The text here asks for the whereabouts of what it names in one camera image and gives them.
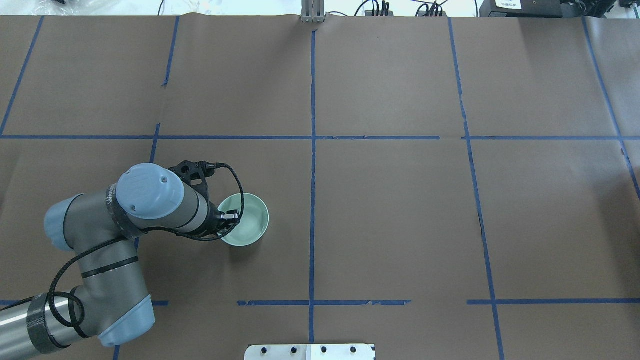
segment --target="white bracket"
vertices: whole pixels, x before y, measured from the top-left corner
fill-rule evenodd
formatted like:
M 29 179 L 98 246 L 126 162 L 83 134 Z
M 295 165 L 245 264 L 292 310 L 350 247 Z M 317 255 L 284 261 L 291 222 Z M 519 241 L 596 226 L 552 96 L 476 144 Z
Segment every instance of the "white bracket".
M 375 360 L 371 344 L 252 345 L 244 360 Z
M 302 22 L 324 22 L 324 0 L 302 0 Z

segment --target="light green bowl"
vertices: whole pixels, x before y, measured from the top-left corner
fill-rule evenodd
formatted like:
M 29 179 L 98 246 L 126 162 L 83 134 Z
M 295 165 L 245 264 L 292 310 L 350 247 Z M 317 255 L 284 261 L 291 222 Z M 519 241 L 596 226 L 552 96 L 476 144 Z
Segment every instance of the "light green bowl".
M 240 211 L 240 194 L 227 197 L 218 206 L 218 210 L 227 212 L 229 210 Z M 222 238 L 222 240 L 233 246 L 247 246 L 258 241 L 269 226 L 269 209 L 259 197 L 244 193 L 244 214 L 240 219 L 240 224 Z

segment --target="sticker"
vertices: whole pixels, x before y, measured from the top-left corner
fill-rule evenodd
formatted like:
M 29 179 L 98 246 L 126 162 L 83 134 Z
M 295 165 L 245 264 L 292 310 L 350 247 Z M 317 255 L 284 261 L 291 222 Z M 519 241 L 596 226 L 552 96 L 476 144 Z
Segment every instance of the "sticker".
M 522 10 L 522 4 L 520 4 L 520 0 L 495 0 L 495 5 L 503 9 Z

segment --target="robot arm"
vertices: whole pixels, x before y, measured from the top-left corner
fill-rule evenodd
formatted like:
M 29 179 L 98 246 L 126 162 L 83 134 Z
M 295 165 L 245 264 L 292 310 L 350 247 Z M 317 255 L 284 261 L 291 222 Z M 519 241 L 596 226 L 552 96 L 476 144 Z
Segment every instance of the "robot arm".
M 183 161 L 165 169 L 144 163 L 130 168 L 105 192 L 76 195 L 54 205 L 45 216 L 47 236 L 55 247 L 77 256 L 63 267 L 48 293 L 0 311 L 0 359 L 28 359 L 92 336 L 113 347 L 151 329 L 154 310 L 134 239 L 151 230 L 202 241 L 231 232 L 244 206 L 239 213 L 225 214 L 209 202 L 205 178 L 220 167 L 229 168 L 244 194 L 226 164 Z M 192 186 L 197 180 L 202 182 Z M 58 280 L 76 260 L 83 285 L 56 292 Z

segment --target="light blue joint cap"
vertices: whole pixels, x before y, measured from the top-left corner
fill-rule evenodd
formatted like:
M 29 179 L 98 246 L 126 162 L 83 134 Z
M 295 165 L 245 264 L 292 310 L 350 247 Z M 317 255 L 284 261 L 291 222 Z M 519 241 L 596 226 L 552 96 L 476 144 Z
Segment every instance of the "light blue joint cap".
M 67 217 L 69 206 L 80 195 L 82 194 L 80 193 L 51 206 L 44 216 L 45 234 L 51 239 L 53 246 L 62 251 L 73 251 L 67 244 L 67 239 L 65 239 L 65 218 Z
M 155 323 L 156 317 L 154 316 L 154 306 L 151 303 L 151 295 L 147 295 L 138 305 L 98 335 L 98 339 L 102 342 L 103 347 L 122 345 L 145 334 L 151 330 Z
M 184 199 L 178 175 L 156 164 L 138 164 L 120 176 L 116 198 L 129 215 L 157 220 L 173 213 Z

